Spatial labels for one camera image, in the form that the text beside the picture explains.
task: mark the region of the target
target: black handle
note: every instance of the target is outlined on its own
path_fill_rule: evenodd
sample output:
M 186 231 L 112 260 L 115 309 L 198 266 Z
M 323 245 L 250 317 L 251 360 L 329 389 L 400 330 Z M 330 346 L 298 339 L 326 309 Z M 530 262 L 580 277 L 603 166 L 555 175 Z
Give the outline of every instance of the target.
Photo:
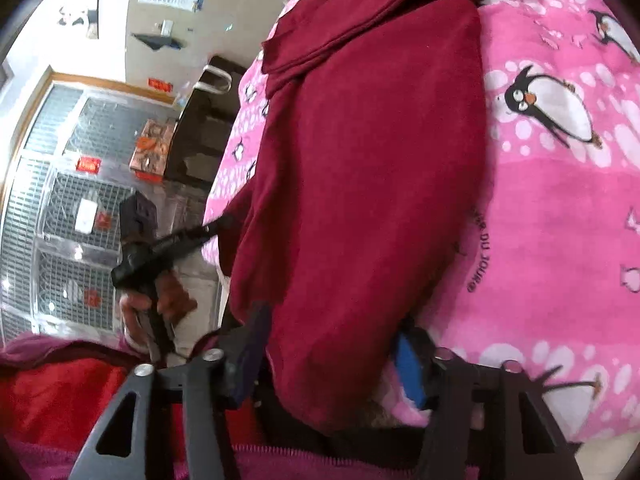
M 136 290 L 151 299 L 151 308 L 137 312 L 140 326 L 145 331 L 152 362 L 164 360 L 167 354 L 175 351 L 174 329 L 158 313 L 158 292 L 153 283 L 140 283 Z

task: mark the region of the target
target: beige wall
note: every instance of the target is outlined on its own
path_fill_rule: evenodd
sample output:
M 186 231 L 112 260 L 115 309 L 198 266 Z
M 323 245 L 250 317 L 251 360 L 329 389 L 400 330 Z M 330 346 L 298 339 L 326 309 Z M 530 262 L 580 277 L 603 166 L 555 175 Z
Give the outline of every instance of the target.
M 204 0 L 199 12 L 129 0 L 126 81 L 146 86 L 154 77 L 172 83 L 175 93 L 199 78 L 213 54 L 248 67 L 281 10 L 280 0 Z M 153 52 L 131 37 L 133 32 L 159 34 L 162 20 L 174 22 L 172 36 L 186 45 L 184 49 L 163 47 Z

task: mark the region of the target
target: penguin foot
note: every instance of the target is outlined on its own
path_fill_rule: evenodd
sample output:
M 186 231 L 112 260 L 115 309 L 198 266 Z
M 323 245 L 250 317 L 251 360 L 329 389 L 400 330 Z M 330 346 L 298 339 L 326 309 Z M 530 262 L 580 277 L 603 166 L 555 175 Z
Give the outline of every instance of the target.
M 596 132 L 591 132 L 591 142 L 599 150 L 602 149 L 602 139 Z

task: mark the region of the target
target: red garment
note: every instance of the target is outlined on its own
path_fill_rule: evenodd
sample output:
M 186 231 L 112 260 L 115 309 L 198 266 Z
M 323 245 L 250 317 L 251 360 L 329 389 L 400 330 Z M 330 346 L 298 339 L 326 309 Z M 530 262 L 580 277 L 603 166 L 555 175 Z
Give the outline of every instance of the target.
M 485 166 L 478 0 L 302 0 L 264 43 L 269 115 L 220 235 L 230 305 L 274 306 L 276 392 L 322 431 L 372 394 Z
M 79 452 L 127 371 L 97 359 L 45 364 L 0 376 L 0 433 L 27 444 Z M 231 443 L 263 444 L 254 407 L 226 412 Z M 185 460 L 182 405 L 174 406 L 172 447 Z

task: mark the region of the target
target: white wall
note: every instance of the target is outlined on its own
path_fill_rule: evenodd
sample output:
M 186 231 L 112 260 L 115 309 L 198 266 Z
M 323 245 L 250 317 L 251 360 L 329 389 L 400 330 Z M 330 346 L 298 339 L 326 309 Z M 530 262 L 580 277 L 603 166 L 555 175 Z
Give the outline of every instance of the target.
M 56 23 L 64 1 L 44 0 L 7 55 L 14 79 L 0 94 L 0 185 L 21 117 L 49 66 L 56 72 L 125 80 L 129 0 L 98 0 L 98 40 L 69 34 Z

